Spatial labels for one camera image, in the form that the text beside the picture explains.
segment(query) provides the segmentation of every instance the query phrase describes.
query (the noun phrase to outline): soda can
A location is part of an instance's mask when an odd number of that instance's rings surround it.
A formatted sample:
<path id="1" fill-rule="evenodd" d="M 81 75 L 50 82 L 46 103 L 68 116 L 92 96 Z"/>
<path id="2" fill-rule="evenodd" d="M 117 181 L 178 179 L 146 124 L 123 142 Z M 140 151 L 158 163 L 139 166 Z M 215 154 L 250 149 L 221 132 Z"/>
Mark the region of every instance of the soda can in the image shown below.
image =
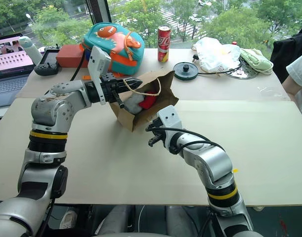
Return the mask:
<path id="1" fill-rule="evenodd" d="M 171 42 L 171 27 L 168 25 L 160 25 L 158 35 L 157 58 L 160 62 L 167 62 Z"/>

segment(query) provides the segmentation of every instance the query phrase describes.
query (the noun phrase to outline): red box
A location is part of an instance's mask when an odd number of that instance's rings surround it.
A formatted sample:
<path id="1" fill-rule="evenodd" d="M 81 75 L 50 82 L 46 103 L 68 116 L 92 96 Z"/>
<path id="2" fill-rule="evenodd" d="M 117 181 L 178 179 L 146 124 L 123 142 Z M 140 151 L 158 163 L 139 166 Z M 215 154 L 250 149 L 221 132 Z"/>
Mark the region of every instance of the red box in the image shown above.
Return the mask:
<path id="1" fill-rule="evenodd" d="M 84 49 L 79 44 L 63 45 L 56 56 L 56 60 L 62 68 L 77 68 L 81 62 Z M 84 58 L 82 68 L 86 68 L 88 61 Z"/>

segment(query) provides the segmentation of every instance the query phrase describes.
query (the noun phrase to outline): clear plastic bag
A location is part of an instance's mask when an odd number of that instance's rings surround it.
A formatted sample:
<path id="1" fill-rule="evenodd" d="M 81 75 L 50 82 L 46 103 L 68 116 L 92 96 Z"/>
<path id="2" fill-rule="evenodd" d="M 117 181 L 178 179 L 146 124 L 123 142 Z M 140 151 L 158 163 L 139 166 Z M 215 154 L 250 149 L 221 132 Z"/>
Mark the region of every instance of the clear plastic bag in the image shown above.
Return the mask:
<path id="1" fill-rule="evenodd" d="M 202 70 L 224 72 L 237 67 L 240 47 L 233 44 L 221 44 L 217 39 L 203 37 L 195 43 Z"/>

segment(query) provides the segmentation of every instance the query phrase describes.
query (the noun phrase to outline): yellow band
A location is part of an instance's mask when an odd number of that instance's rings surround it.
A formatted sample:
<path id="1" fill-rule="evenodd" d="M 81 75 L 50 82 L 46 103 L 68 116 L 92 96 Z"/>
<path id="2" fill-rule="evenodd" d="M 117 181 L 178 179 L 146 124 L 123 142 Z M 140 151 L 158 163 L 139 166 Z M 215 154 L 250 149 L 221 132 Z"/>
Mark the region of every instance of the yellow band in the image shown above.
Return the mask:
<path id="1" fill-rule="evenodd" d="M 38 132 L 30 132 L 31 136 L 34 137 L 41 137 L 41 138 L 47 138 L 47 139 L 67 139 L 67 135 L 52 135 L 52 134 L 44 134 L 44 133 L 38 133 Z"/>
<path id="2" fill-rule="evenodd" d="M 235 185 L 235 189 L 227 195 L 216 196 L 208 193 L 208 196 L 217 200 L 224 200 L 233 197 L 238 192 L 238 187 Z"/>

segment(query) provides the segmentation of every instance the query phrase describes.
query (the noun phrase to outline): white sleeve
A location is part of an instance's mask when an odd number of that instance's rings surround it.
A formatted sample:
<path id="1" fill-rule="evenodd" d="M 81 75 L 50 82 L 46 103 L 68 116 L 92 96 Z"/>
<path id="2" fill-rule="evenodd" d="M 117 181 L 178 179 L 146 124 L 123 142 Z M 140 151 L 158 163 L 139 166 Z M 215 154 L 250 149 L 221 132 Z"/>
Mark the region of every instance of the white sleeve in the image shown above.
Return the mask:
<path id="1" fill-rule="evenodd" d="M 300 86 L 302 86 L 302 56 L 286 67 L 289 75 Z"/>

